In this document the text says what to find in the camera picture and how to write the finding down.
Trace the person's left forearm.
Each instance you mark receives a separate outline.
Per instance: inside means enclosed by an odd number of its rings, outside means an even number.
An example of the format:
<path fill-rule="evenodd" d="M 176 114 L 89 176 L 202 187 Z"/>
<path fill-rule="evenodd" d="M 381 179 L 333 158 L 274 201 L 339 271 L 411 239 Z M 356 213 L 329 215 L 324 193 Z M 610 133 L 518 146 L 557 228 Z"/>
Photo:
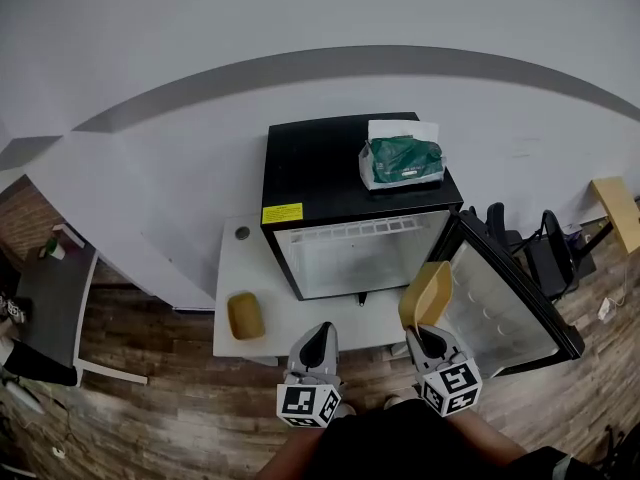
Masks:
<path fill-rule="evenodd" d="M 255 480 L 301 480 L 324 432 L 325 428 L 294 429 Z"/>

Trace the green and white tissue pack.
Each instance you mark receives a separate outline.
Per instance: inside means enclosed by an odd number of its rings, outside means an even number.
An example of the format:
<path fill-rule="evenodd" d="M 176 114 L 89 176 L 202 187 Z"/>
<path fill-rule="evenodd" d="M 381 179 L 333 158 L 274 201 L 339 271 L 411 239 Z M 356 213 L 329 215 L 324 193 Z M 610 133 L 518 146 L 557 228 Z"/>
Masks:
<path fill-rule="evenodd" d="M 446 157 L 439 125 L 414 120 L 370 120 L 359 152 L 359 172 L 369 191 L 441 183 Z"/>

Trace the black mini fridge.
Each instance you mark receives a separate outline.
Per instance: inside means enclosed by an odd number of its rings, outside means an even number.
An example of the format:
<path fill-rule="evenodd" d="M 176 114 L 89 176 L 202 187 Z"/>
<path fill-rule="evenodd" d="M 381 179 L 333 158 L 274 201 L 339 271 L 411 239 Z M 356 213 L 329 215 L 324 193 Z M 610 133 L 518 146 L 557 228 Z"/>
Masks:
<path fill-rule="evenodd" d="M 368 190 L 358 154 L 368 117 L 273 125 L 267 135 L 262 232 L 301 301 L 406 288 L 429 262 L 452 270 L 442 321 L 485 377 L 578 359 L 585 345 L 451 176 L 423 188 Z"/>

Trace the person's black clothing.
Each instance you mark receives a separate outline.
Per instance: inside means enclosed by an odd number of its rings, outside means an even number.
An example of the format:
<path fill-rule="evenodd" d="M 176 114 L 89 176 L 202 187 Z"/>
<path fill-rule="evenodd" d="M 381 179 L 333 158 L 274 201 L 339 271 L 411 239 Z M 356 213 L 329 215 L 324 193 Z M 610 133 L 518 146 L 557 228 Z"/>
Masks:
<path fill-rule="evenodd" d="M 543 447 L 498 466 L 419 399 L 333 420 L 303 480 L 606 480 Z"/>

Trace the yellow wooden table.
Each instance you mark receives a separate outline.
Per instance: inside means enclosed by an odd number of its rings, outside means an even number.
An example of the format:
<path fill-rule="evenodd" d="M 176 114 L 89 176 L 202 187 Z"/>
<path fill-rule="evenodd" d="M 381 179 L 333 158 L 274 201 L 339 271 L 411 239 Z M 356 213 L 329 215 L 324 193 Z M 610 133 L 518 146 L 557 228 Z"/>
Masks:
<path fill-rule="evenodd" d="M 627 255 L 640 248 L 640 209 L 622 177 L 591 181 L 596 197 L 604 207 L 609 223 Z"/>

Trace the person's right forearm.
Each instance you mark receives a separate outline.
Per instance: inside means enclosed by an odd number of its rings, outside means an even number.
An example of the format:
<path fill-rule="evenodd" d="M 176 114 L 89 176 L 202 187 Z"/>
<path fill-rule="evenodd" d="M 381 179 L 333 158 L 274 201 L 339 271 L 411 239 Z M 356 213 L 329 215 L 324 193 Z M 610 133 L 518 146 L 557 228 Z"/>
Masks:
<path fill-rule="evenodd" d="M 521 445 L 496 430 L 471 409 L 447 416 L 446 420 L 484 460 L 496 466 L 506 467 L 527 454 Z"/>

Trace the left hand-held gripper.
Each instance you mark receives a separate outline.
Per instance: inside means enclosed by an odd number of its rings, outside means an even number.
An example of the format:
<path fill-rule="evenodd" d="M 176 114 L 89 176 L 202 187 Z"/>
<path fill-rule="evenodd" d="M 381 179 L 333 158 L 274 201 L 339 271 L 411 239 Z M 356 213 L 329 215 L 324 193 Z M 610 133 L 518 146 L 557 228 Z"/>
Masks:
<path fill-rule="evenodd" d="M 294 428 L 329 425 L 342 400 L 338 356 L 338 333 L 330 322 L 316 325 L 294 343 L 284 381 L 276 389 L 279 419 Z"/>

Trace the low white table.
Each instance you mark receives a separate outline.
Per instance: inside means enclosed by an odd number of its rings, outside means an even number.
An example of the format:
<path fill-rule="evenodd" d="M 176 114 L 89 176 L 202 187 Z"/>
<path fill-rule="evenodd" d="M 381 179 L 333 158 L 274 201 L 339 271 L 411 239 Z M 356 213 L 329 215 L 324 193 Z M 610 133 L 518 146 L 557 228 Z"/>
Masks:
<path fill-rule="evenodd" d="M 259 338 L 233 337 L 228 299 L 244 292 L 258 300 L 265 326 Z M 287 356 L 304 333 L 326 321 L 333 323 L 341 351 L 394 345 L 405 340 L 398 303 L 400 288 L 367 295 L 300 301 L 285 279 L 259 224 L 257 215 L 225 221 L 215 304 L 213 355 L 216 357 Z"/>

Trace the grey desk with white frame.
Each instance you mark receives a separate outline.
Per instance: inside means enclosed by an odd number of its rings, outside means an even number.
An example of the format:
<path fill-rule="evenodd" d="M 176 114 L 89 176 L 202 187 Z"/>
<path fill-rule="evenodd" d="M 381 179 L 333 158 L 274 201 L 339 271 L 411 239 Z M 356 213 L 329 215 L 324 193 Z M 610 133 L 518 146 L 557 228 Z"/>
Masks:
<path fill-rule="evenodd" d="M 17 287 L 17 296 L 30 306 L 27 321 L 19 326 L 20 340 L 61 365 L 74 367 L 78 380 L 90 372 L 146 385 L 146 376 L 102 366 L 79 356 L 99 252 L 66 223 L 53 226 L 50 237 L 60 241 L 66 254 L 63 260 L 40 259 L 38 253 L 45 244 L 29 250 Z"/>

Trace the green and white cup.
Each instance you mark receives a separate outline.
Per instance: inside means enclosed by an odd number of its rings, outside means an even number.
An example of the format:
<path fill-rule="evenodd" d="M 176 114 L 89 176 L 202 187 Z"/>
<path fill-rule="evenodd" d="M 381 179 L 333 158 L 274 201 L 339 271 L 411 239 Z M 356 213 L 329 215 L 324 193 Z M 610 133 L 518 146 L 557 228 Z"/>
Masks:
<path fill-rule="evenodd" d="M 52 257 L 56 260 L 63 260 L 66 251 L 61 245 L 60 241 L 56 237 L 50 237 L 44 246 L 39 250 L 38 257 L 44 259 L 45 257 Z"/>

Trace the black cloth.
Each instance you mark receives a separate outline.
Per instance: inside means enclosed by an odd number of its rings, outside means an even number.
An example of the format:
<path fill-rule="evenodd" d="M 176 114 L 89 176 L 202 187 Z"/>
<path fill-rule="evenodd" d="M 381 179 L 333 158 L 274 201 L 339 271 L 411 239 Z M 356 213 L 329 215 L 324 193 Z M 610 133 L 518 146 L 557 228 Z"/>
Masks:
<path fill-rule="evenodd" d="M 78 377 L 74 367 L 66 367 L 49 357 L 5 336 L 0 337 L 0 366 L 9 373 L 22 378 L 76 386 Z"/>

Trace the person's right white shoe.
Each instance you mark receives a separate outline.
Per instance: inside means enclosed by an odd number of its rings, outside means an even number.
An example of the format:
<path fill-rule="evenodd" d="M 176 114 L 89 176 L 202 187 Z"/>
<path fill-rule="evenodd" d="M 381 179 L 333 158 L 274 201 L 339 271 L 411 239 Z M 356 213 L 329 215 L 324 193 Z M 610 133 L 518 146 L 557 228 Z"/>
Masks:
<path fill-rule="evenodd" d="M 399 390 L 394 390 L 393 392 L 389 393 L 386 396 L 383 404 L 383 409 L 388 410 L 394 405 L 397 405 L 399 403 L 402 403 L 408 400 L 416 399 L 417 397 L 418 397 L 418 393 L 416 392 L 413 386 L 399 389 Z"/>

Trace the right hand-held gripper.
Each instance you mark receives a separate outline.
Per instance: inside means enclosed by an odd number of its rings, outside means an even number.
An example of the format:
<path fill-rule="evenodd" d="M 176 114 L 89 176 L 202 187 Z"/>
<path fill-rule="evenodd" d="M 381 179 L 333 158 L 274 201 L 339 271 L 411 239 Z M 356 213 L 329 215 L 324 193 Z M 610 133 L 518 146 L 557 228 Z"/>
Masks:
<path fill-rule="evenodd" d="M 451 333 L 422 325 L 420 337 L 409 326 L 406 344 L 418 372 L 420 397 L 440 417 L 469 409 L 478 402 L 483 386 L 479 369 Z"/>

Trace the black folding chair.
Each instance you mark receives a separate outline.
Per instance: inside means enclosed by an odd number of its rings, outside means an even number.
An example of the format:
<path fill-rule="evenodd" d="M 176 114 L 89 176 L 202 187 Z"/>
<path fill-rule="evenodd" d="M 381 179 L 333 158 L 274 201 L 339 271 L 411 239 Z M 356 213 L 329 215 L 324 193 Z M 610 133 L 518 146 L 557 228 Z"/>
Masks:
<path fill-rule="evenodd" d="M 506 229 L 502 202 L 493 203 L 488 207 L 486 227 L 489 235 L 510 254 L 513 254 L 522 242 L 519 231 Z"/>
<path fill-rule="evenodd" d="M 556 302 L 596 271 L 591 253 L 582 251 L 585 245 L 581 236 L 577 241 L 569 240 L 556 215 L 545 210 L 540 227 L 516 250 L 524 252 L 530 275 L 543 294 Z"/>

